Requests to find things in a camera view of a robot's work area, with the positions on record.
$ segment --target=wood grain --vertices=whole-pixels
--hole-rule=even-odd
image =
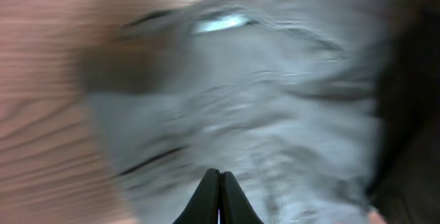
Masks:
[[[0,0],[0,223],[135,223],[80,102],[77,55],[193,1]]]

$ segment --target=gray cloth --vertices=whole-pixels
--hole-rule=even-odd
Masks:
[[[140,222],[172,223],[218,168],[264,223],[366,223],[383,131],[376,85],[398,10],[396,0],[204,0],[126,27],[120,51],[90,52],[87,102]],[[246,22],[198,30],[231,14]]]

